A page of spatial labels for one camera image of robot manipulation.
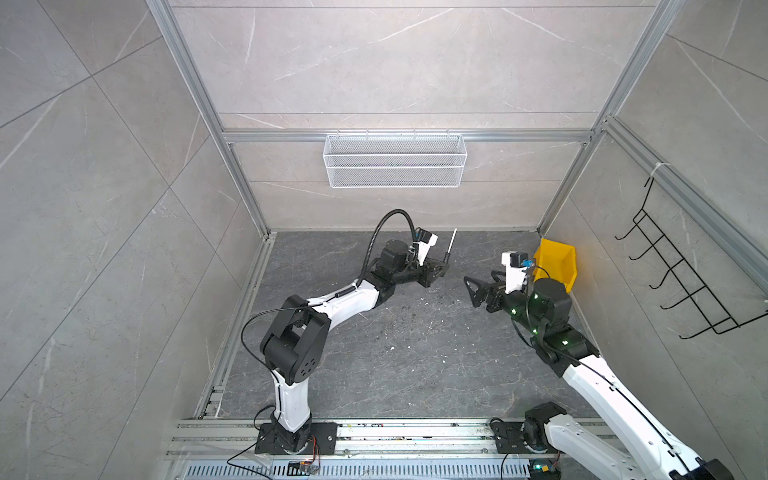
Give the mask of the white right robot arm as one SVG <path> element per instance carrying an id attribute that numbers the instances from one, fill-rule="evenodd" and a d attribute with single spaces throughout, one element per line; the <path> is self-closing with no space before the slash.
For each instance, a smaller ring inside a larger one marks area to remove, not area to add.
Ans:
<path id="1" fill-rule="evenodd" d="M 600 479 L 730 479 L 718 459 L 706 460 L 666 428 L 611 370 L 599 350 L 569 323 L 572 300 L 551 278 L 511 283 L 464 279 L 473 306 L 507 314 L 539 358 L 579 393 L 621 442 L 615 447 L 552 402 L 527 411 L 523 437 L 535 452 L 565 453 Z"/>

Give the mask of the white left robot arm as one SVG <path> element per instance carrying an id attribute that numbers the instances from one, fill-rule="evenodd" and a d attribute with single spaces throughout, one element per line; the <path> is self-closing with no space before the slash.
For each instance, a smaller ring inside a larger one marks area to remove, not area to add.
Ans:
<path id="1" fill-rule="evenodd" d="M 293 295 L 276 309 L 265 333 L 259 360 L 269 370 L 275 393 L 271 428 L 264 435 L 288 453 L 299 453 L 311 440 L 312 414 L 308 379 L 318 368 L 329 332 L 356 315 L 386 302 L 401 284 L 425 288 L 443 277 L 450 266 L 450 251 L 429 255 L 437 236 L 419 231 L 408 245 L 388 241 L 381 255 L 367 258 L 361 276 L 329 294 L 304 299 Z"/>

